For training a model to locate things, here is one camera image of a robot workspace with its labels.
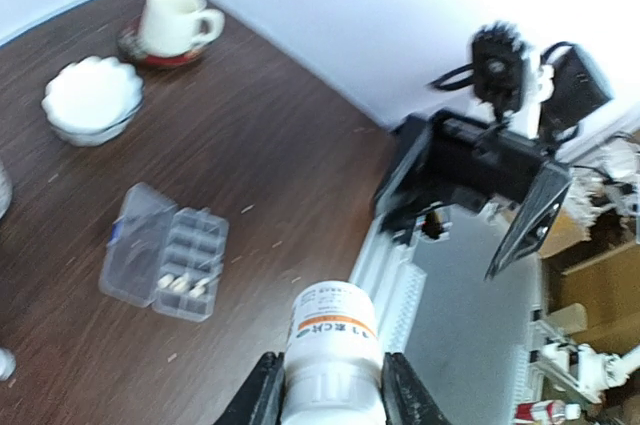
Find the saucer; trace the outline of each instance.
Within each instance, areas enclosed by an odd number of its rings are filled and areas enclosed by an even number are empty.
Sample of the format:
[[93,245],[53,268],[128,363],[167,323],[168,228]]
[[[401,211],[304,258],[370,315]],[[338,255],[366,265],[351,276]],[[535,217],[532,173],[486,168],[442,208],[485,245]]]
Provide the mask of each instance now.
[[200,45],[175,57],[157,57],[146,52],[138,38],[140,18],[138,16],[131,20],[118,34],[118,51],[122,58],[128,62],[153,68],[170,69],[196,62],[202,58],[206,45]]

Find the wooden table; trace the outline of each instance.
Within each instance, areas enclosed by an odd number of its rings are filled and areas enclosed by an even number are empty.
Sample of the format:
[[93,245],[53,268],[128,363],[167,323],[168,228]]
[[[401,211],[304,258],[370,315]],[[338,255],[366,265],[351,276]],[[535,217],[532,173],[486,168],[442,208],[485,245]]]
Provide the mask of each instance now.
[[[140,72],[144,108],[122,137],[96,149],[54,137],[45,84],[115,54],[143,2],[95,0],[0,49],[0,158],[15,184],[0,344],[18,360],[0,383],[2,424],[211,424],[258,357],[283,349],[294,297],[348,277],[369,226],[391,140],[231,17],[202,63]],[[201,324],[98,290],[111,224],[141,181],[231,224]]]

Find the cup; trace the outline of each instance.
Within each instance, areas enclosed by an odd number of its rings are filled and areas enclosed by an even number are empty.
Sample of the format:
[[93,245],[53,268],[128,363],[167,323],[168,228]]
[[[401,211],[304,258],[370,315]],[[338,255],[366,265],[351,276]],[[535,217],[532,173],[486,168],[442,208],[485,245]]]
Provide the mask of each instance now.
[[[224,27],[224,14],[207,9],[207,0],[147,0],[139,42],[149,54],[176,57],[212,42]],[[209,28],[201,33],[202,22]]]

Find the gray surface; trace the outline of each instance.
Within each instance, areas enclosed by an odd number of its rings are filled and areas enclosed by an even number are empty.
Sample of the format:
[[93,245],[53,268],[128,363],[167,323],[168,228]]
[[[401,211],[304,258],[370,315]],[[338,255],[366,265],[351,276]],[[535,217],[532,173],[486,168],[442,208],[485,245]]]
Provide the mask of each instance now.
[[406,355],[453,425],[510,424],[531,311],[540,306],[535,256],[484,282],[505,228],[453,212],[450,239],[421,243],[427,272]]

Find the stack of bowls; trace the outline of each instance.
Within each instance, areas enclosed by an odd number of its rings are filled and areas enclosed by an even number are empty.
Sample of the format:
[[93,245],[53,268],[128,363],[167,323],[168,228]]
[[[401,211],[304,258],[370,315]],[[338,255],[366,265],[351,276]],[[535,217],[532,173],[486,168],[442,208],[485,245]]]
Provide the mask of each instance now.
[[47,84],[42,108],[53,131],[78,147],[120,135],[142,105],[142,79],[115,57],[88,57]]

